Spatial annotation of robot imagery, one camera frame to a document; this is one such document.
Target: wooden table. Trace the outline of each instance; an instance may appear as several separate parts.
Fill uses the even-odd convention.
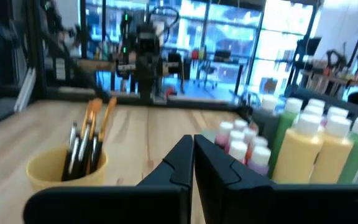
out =
[[[65,144],[72,122],[81,124],[85,109],[85,103],[38,101],[27,111],[0,122],[0,223],[22,223],[22,209],[33,194],[25,175],[26,162],[39,152]],[[233,120],[236,115],[117,106],[111,117],[104,143],[109,155],[106,184],[136,185],[184,134],[216,129],[221,120]],[[192,223],[204,223],[195,179]]]

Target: red object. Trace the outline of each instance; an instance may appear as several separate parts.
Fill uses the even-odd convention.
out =
[[[198,50],[193,50],[191,52],[191,59],[198,59]]]
[[[165,91],[165,96],[169,96],[169,95],[171,95],[172,93],[174,93],[175,92],[175,90],[171,87],[171,88],[169,88],[169,89],[167,89],[166,91]]]

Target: large window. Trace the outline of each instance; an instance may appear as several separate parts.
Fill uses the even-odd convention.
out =
[[[250,85],[273,78],[279,91],[284,90],[296,43],[306,34],[312,12],[312,6],[267,0]]]

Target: tool rack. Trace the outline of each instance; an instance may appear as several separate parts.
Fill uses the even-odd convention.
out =
[[[353,60],[356,57],[356,54],[358,52],[358,40],[356,43],[356,46],[354,47],[351,59],[348,63],[348,67],[351,68],[351,65],[353,63]],[[313,72],[307,72],[304,70],[300,70],[300,73],[304,76],[313,76],[313,75],[319,75],[321,78],[329,80],[331,82],[337,83],[337,84],[342,84],[342,85],[349,85],[349,86],[358,86],[358,82],[349,82],[347,80],[344,80],[342,78],[336,78],[336,77],[327,77],[324,76],[323,74],[317,74],[317,73],[313,73]],[[342,101],[341,99],[338,99],[336,97],[333,96],[329,96],[329,95],[325,95],[325,94],[321,94],[321,93],[317,93],[315,91],[311,91],[308,90],[306,88],[303,88],[302,86],[298,86],[296,84],[296,80],[298,78],[299,72],[296,71],[294,74],[294,77],[291,79],[291,83],[288,83],[287,85],[287,89],[286,89],[286,97],[297,97],[300,99],[310,99],[310,98],[316,98],[319,100],[324,100],[327,104],[332,105],[332,106],[338,106],[341,108],[344,108],[346,110],[349,110],[349,112],[351,114],[353,114],[352,116],[352,120],[355,120],[358,117],[358,105],[353,104],[353,103],[348,103],[346,101]]]

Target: pink paint bottle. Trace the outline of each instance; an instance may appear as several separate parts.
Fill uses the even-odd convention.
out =
[[[254,137],[256,137],[257,132],[253,129],[250,128],[245,128],[244,130],[244,143],[246,143],[247,145],[249,145],[251,143],[251,141],[253,140]]]
[[[267,147],[267,140],[263,137],[260,136],[256,136],[253,138],[253,140],[251,141],[251,143],[248,145],[248,150],[247,150],[247,154],[246,154],[246,162],[248,162],[251,159],[252,156],[252,152],[254,151],[255,147],[257,146],[262,146],[262,147]]]
[[[245,163],[245,156],[247,153],[247,144],[243,141],[233,141],[230,143],[229,155],[237,159],[242,164]]]
[[[222,150],[229,142],[230,131],[233,130],[233,124],[227,121],[222,121],[219,125],[219,131],[216,133],[215,145],[219,146]]]
[[[230,132],[229,142],[227,143],[226,147],[224,148],[224,153],[225,154],[229,153],[230,145],[233,141],[244,141],[244,138],[245,138],[245,134],[243,132],[232,130]]]
[[[260,175],[267,175],[269,171],[270,150],[263,146],[256,146],[248,161],[248,168]]]
[[[243,119],[237,119],[234,121],[234,130],[244,131],[246,127],[248,127],[248,123]]]

